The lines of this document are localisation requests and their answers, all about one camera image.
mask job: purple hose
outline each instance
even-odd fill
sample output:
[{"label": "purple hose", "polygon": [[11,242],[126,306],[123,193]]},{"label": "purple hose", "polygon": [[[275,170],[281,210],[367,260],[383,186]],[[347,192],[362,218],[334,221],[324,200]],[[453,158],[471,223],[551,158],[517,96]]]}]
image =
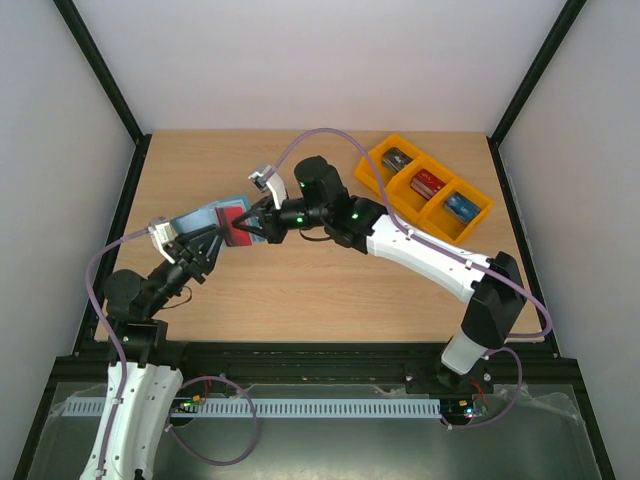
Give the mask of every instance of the purple hose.
[{"label": "purple hose", "polygon": [[[282,165],[282,163],[285,161],[287,156],[296,147],[296,145],[298,145],[300,142],[302,142],[305,138],[308,138],[311,135],[315,135],[317,133],[333,133],[335,135],[338,135],[338,136],[344,138],[345,140],[349,141],[354,147],[356,147],[356,149],[358,149],[360,151],[360,153],[362,153],[362,155],[364,155],[364,157],[369,162],[369,166],[371,167],[371,170],[373,171],[374,176],[376,177],[376,182],[378,184],[378,187],[380,188],[380,196],[382,197],[382,201],[383,201],[384,205],[387,207],[387,212],[389,213],[389,217],[391,218],[391,221],[393,222],[393,224],[396,226],[396,228],[398,230],[400,230],[405,235],[408,235],[408,229],[404,225],[402,225],[402,223],[399,221],[398,216],[396,215],[396,212],[393,209],[393,206],[391,205],[391,202],[389,201],[389,197],[387,197],[387,192],[385,191],[385,188],[384,188],[384,182],[382,181],[382,178],[380,177],[380,172],[378,172],[378,169],[377,169],[373,159],[369,155],[369,152],[367,152],[367,150],[355,138],[353,138],[348,133],[343,132],[342,130],[337,130],[335,128],[326,128],[325,127],[325,128],[315,128],[313,130],[309,130],[308,132],[305,132],[305,133],[301,134],[298,138],[296,138],[293,142],[291,142],[291,144],[285,149],[284,152],[282,152],[282,155],[280,155],[280,158],[278,158],[278,160],[276,161],[275,165],[273,166],[273,170],[266,174],[266,176],[265,176],[266,178],[265,179],[268,179],[271,175],[273,175],[275,173],[275,171],[278,168],[280,168],[280,165]],[[457,261],[459,263],[467,263],[468,259],[466,259],[464,257],[461,257],[456,253],[450,252],[446,248],[443,248],[440,245],[427,240],[426,238],[423,238],[423,237],[421,237],[419,235],[412,235],[411,239],[415,240],[416,242],[418,242],[418,243],[420,243],[422,245],[424,245],[425,247],[429,247],[429,248],[435,250],[436,252],[441,253],[442,255],[444,255],[446,257],[449,257],[452,260],[455,260],[455,261]],[[535,298],[531,293],[527,292],[520,285],[518,285],[517,283],[515,283],[512,280],[508,279],[504,275],[499,274],[498,272],[494,272],[493,270],[490,270],[490,269],[488,269],[488,268],[486,268],[486,267],[484,267],[482,265],[478,265],[477,263],[472,263],[471,264],[471,268],[473,268],[475,270],[478,270],[478,271],[484,273],[485,275],[489,275],[490,277],[493,277],[496,280],[498,280],[498,281],[504,283],[505,285],[511,287],[513,290],[515,290],[520,295],[522,295],[527,300],[529,300],[531,303],[533,303],[536,306],[536,308],[540,311],[542,316],[544,317],[545,326],[544,326],[544,328],[542,329],[541,332],[539,332],[539,333],[512,333],[512,334],[509,335],[509,338],[538,338],[538,337],[546,336],[551,331],[551,329],[553,328],[553,322],[551,321],[551,315],[549,314],[549,311],[546,309],[546,307],[542,304],[542,302],[540,302],[540,300]]]},{"label": "purple hose", "polygon": [[[96,298],[96,294],[93,291],[93,279],[95,278],[95,275],[96,275],[98,263],[100,262],[100,259],[105,253],[107,253],[109,250],[113,248],[116,248],[118,245],[124,242],[128,242],[129,240],[132,240],[134,238],[141,237],[146,233],[148,233],[147,229],[138,230],[137,232],[133,232],[133,233],[130,233],[129,235],[125,235],[122,238],[119,238],[115,242],[111,242],[109,245],[101,249],[91,258],[91,261],[89,262],[89,265],[87,265],[87,269],[85,270],[85,273],[84,273],[84,286],[87,289],[87,293],[89,294],[89,301],[91,302],[91,305],[93,306],[93,309],[95,310],[96,315],[98,316],[98,320],[100,320],[100,323],[109,334],[109,339],[111,340],[111,343],[113,343],[113,346],[115,347],[116,352],[118,352],[118,359],[120,360],[120,365],[122,366],[122,376],[120,378],[120,384],[118,385],[118,389],[116,390],[116,398],[121,398],[122,391],[124,390],[124,386],[127,383],[127,357],[124,354],[124,350],[122,349],[122,344],[118,340],[116,333],[113,331],[113,328],[111,328],[111,325],[109,324],[106,317],[104,316],[104,313],[102,312],[102,306],[98,302],[98,299]],[[109,418],[107,419],[107,425],[104,429],[104,436],[102,437],[102,445],[100,445],[100,455],[98,456],[98,470],[100,470],[101,472],[104,469],[104,463],[107,455],[107,446],[109,444],[109,437],[111,435],[111,430],[113,429],[113,422],[116,419],[116,412],[118,411],[119,405],[120,403],[114,403],[113,406],[111,407],[111,411],[109,412]]]},{"label": "purple hose", "polygon": [[518,397],[520,396],[520,390],[522,389],[522,362],[520,362],[520,358],[518,357],[518,354],[514,352],[512,349],[510,349],[509,347],[502,347],[502,348],[499,348],[498,350],[491,350],[489,351],[488,354],[493,355],[494,353],[498,353],[498,352],[508,352],[511,355],[513,355],[513,358],[516,361],[516,365],[518,366],[518,383],[516,384],[516,390],[513,393],[513,398],[511,399],[509,404],[495,417],[490,418],[489,420],[486,420],[484,422],[472,423],[469,425],[451,425],[449,422],[447,422],[447,420],[445,420],[444,417],[442,417],[441,419],[442,423],[444,423],[447,426],[447,428],[451,430],[470,430],[472,428],[488,427],[489,425],[491,425],[492,423],[496,423],[498,420],[504,417],[507,413],[509,413],[509,410],[511,410],[513,406],[516,404],[516,402],[518,401]]},{"label": "purple hose", "polygon": [[189,385],[193,385],[194,383],[197,383],[197,382],[203,382],[205,380],[212,380],[214,382],[226,383],[230,387],[235,388],[236,391],[240,395],[242,395],[245,398],[245,400],[247,400],[247,403],[249,404],[249,408],[251,409],[251,418],[253,419],[253,433],[251,435],[251,440],[249,441],[249,445],[247,446],[245,451],[242,452],[238,457],[234,458],[233,460],[227,460],[227,461],[211,460],[210,458],[200,455],[198,452],[193,450],[189,445],[187,445],[184,442],[184,440],[182,440],[182,438],[180,438],[180,436],[178,435],[178,432],[176,432],[175,428],[173,428],[173,425],[169,423],[169,417],[167,417],[167,423],[165,427],[166,429],[168,429],[169,433],[173,436],[176,442],[178,442],[178,445],[180,445],[189,455],[197,458],[201,462],[204,462],[208,465],[213,465],[215,467],[228,467],[230,465],[235,465],[237,463],[240,463],[245,458],[247,458],[249,454],[253,451],[253,449],[256,447],[256,444],[258,443],[258,433],[259,433],[258,411],[256,410],[256,406],[254,405],[247,391],[240,388],[240,386],[238,386],[236,383],[232,382],[231,380],[227,380],[226,378],[203,375],[202,377],[192,378],[191,380],[184,382],[180,387],[180,390],[188,387]]}]

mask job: purple cable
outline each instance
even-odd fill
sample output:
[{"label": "purple cable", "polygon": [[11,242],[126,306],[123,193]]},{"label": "purple cable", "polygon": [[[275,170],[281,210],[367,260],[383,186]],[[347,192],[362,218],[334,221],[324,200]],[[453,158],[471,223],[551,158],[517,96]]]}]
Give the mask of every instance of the purple cable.
[{"label": "purple cable", "polygon": [[[118,385],[118,389],[116,390],[116,398],[121,398],[122,391],[124,390],[124,386],[127,383],[127,357],[124,354],[124,350],[122,349],[122,344],[118,340],[116,333],[113,331],[113,328],[111,328],[111,325],[109,324],[106,317],[104,316],[104,313],[102,312],[102,306],[100,305],[100,302],[98,302],[98,299],[96,298],[96,294],[93,291],[93,279],[95,278],[96,269],[98,268],[98,263],[100,262],[100,258],[102,258],[102,256],[105,253],[107,253],[109,250],[117,247],[118,245],[124,242],[128,242],[129,240],[133,240],[134,238],[141,237],[146,233],[149,233],[147,229],[138,230],[137,232],[130,233],[129,235],[125,235],[124,237],[119,238],[114,242],[111,242],[109,245],[107,245],[102,250],[97,252],[91,258],[91,261],[89,262],[89,265],[87,265],[87,269],[84,273],[84,285],[85,285],[85,288],[87,289],[87,293],[89,294],[89,301],[91,302],[91,305],[93,306],[93,309],[95,310],[96,315],[98,316],[98,320],[100,320],[100,323],[107,331],[107,334],[109,335],[109,340],[111,340],[111,343],[113,343],[113,346],[115,347],[116,352],[118,352],[118,359],[120,360],[120,365],[122,366],[122,376],[120,378],[120,384]],[[98,470],[100,472],[102,472],[102,470],[104,469],[104,462],[106,460],[109,437],[111,436],[111,430],[113,429],[113,422],[116,419],[116,412],[118,411],[119,405],[120,403],[114,403],[113,406],[111,407],[111,411],[109,412],[109,418],[107,419],[107,425],[105,426],[105,429],[104,429],[104,436],[102,437],[102,445],[100,445],[100,455],[98,456]],[[102,478],[102,473],[100,473],[97,478]]]},{"label": "purple cable", "polygon": [[235,388],[236,391],[240,395],[242,395],[245,398],[245,400],[247,400],[247,403],[249,404],[249,408],[251,409],[251,418],[253,419],[253,433],[251,435],[251,440],[249,441],[249,445],[247,446],[245,451],[242,452],[240,454],[240,456],[234,458],[233,460],[227,460],[225,462],[222,462],[222,461],[219,461],[219,460],[211,460],[210,458],[207,458],[207,457],[204,457],[204,456],[200,455],[198,452],[193,450],[189,445],[187,445],[184,442],[184,440],[182,440],[182,438],[180,438],[180,436],[176,432],[175,428],[173,428],[173,425],[171,425],[171,423],[169,423],[169,416],[167,417],[167,423],[165,425],[165,430],[167,430],[173,436],[173,438],[176,440],[176,442],[178,442],[178,445],[180,445],[189,455],[191,455],[194,458],[197,458],[201,462],[204,462],[204,463],[206,463],[208,465],[213,465],[213,466],[216,466],[216,467],[228,467],[229,465],[235,465],[237,463],[240,463],[245,458],[247,458],[249,456],[249,454],[255,448],[256,444],[258,443],[258,433],[259,433],[258,411],[256,410],[256,406],[254,405],[253,400],[251,400],[251,397],[249,396],[247,391],[244,390],[243,388],[241,388],[236,383],[232,382],[231,380],[227,380],[226,378],[213,377],[213,376],[202,376],[202,377],[192,378],[191,380],[188,380],[188,381],[184,382],[182,384],[182,386],[180,387],[180,390],[188,387],[189,385],[193,385],[194,383],[197,383],[197,382],[203,382],[205,380],[212,380],[214,382],[226,383],[230,387]]},{"label": "purple cable", "polygon": [[511,355],[513,355],[513,358],[516,361],[516,365],[518,366],[518,383],[516,384],[516,391],[513,393],[513,398],[511,399],[509,404],[499,414],[497,414],[495,417],[490,418],[485,422],[472,423],[469,425],[451,425],[449,422],[447,422],[447,420],[444,417],[442,417],[441,419],[442,423],[444,423],[448,429],[470,430],[472,428],[488,427],[489,425],[491,425],[492,423],[496,423],[498,420],[504,417],[507,413],[509,413],[509,410],[511,410],[513,406],[516,404],[516,402],[518,401],[518,397],[520,396],[520,390],[522,389],[522,362],[520,362],[520,358],[518,357],[518,354],[514,352],[512,349],[510,349],[509,347],[502,347],[502,348],[499,348],[498,350],[491,350],[488,352],[488,355],[493,355],[494,353],[498,353],[498,352],[508,352]]},{"label": "purple cable", "polygon": [[[296,147],[296,145],[298,145],[300,142],[302,142],[305,138],[308,138],[311,135],[315,135],[317,133],[333,133],[335,135],[338,135],[338,136],[344,138],[345,140],[349,141],[354,147],[356,147],[356,149],[358,149],[360,151],[360,153],[362,153],[362,155],[364,155],[364,157],[369,162],[369,166],[371,167],[371,170],[373,171],[374,176],[376,177],[376,182],[378,184],[378,187],[380,188],[380,196],[382,197],[382,201],[383,201],[385,207],[387,207],[387,212],[389,212],[389,217],[391,218],[391,221],[393,222],[393,224],[396,226],[396,228],[398,230],[400,230],[405,235],[408,235],[409,234],[408,229],[404,225],[402,225],[402,223],[398,219],[398,216],[396,215],[396,212],[393,209],[393,206],[391,205],[391,202],[389,201],[389,197],[387,197],[387,192],[386,192],[385,187],[384,187],[384,182],[382,181],[382,178],[380,177],[380,172],[378,172],[378,168],[376,167],[376,164],[374,163],[373,159],[371,158],[371,155],[369,155],[369,152],[367,152],[367,150],[355,138],[353,138],[348,133],[343,132],[342,130],[338,130],[338,129],[335,129],[335,128],[323,127],[323,128],[315,128],[313,130],[309,130],[308,132],[305,132],[305,133],[301,134],[300,136],[298,136],[298,138],[296,138],[293,142],[291,142],[291,144],[289,144],[289,146],[285,149],[284,152],[282,152],[282,155],[280,155],[280,158],[278,158],[278,160],[276,161],[275,165],[273,166],[273,170],[271,170],[270,172],[268,172],[265,175],[265,180],[269,179],[269,177],[271,177],[271,175],[273,175],[275,173],[275,171],[278,170],[278,168],[280,168],[280,165],[282,165],[282,163],[285,161],[287,156]],[[411,239],[415,240],[416,242],[424,245],[425,247],[429,247],[429,248],[435,250],[436,252],[441,253],[442,255],[444,255],[446,257],[449,257],[450,259],[455,260],[455,261],[457,261],[459,263],[467,263],[467,261],[468,261],[468,259],[466,259],[464,257],[461,257],[461,256],[459,256],[458,254],[456,254],[454,252],[450,252],[446,248],[443,248],[440,245],[438,245],[436,243],[433,243],[433,242],[431,242],[431,241],[427,240],[426,238],[423,238],[423,237],[421,237],[419,235],[411,235]],[[513,290],[515,290],[516,292],[518,292],[520,295],[522,295],[527,300],[529,300],[531,303],[533,303],[536,306],[536,308],[538,309],[538,311],[540,311],[540,313],[544,317],[545,326],[544,326],[544,328],[542,329],[541,332],[538,332],[538,333],[511,333],[511,334],[509,334],[509,338],[538,338],[538,337],[546,336],[551,331],[551,329],[553,328],[553,322],[551,321],[551,315],[549,314],[549,311],[546,309],[546,307],[542,304],[542,302],[540,302],[540,300],[538,300],[536,297],[534,297],[531,293],[527,292],[520,285],[518,285],[517,283],[515,283],[512,280],[508,279],[504,275],[499,274],[498,272],[494,272],[493,270],[490,270],[487,267],[484,267],[482,265],[478,265],[477,263],[471,263],[471,268],[473,268],[475,270],[478,270],[478,271],[484,273],[485,275],[489,275],[490,277],[495,278],[496,280],[504,283],[508,287],[510,287]]]}]

